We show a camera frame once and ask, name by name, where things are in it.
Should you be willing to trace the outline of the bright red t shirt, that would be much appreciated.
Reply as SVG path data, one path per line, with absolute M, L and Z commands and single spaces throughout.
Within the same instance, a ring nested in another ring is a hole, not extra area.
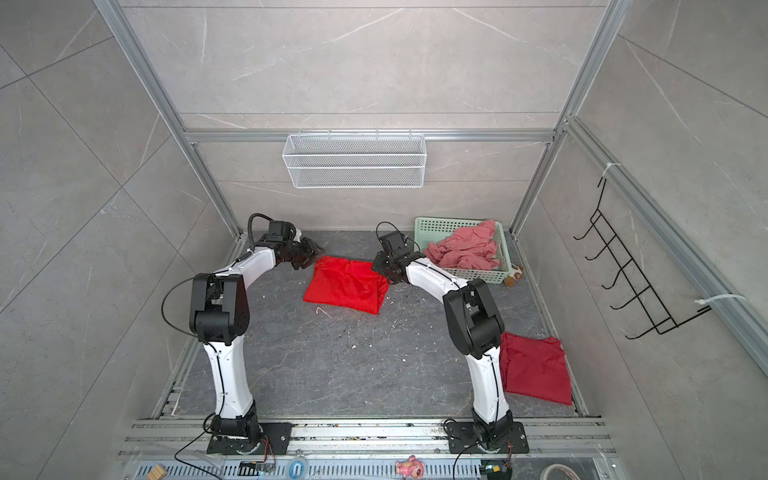
M 371 262 L 323 256 L 314 264 L 303 300 L 378 315 L 388 289 Z

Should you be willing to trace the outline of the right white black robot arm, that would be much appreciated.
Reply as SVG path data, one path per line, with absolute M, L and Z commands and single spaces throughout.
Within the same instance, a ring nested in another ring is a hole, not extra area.
M 398 230 L 377 239 L 381 250 L 373 270 L 392 284 L 418 287 L 443 305 L 449 337 L 468 364 L 475 443 L 485 450 L 498 448 L 512 431 L 514 417 L 504 395 L 500 368 L 505 325 L 488 285 L 439 268 L 414 250 Z

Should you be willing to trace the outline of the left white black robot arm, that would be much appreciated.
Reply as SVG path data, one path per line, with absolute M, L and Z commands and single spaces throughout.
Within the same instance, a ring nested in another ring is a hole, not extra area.
M 247 230 L 248 247 L 231 264 L 190 278 L 192 284 L 188 335 L 199 341 L 213 375 L 216 404 L 210 424 L 208 451 L 224 455 L 266 453 L 268 434 L 258 421 L 247 382 L 244 336 L 250 324 L 247 288 L 281 263 L 305 269 L 323 253 L 294 224 L 261 213 L 251 219 L 269 222 L 261 237 Z

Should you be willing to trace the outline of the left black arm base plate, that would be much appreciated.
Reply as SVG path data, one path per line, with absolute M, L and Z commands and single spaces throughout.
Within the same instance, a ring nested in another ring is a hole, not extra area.
M 252 438 L 214 434 L 207 446 L 209 455 L 285 455 L 293 425 L 289 422 L 261 423 Z

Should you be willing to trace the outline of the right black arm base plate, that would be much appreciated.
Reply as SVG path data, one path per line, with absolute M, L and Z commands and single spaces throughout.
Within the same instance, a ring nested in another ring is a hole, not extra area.
M 522 423 L 502 419 L 493 425 L 482 421 L 446 419 L 442 429 L 451 454 L 528 454 L 530 447 Z

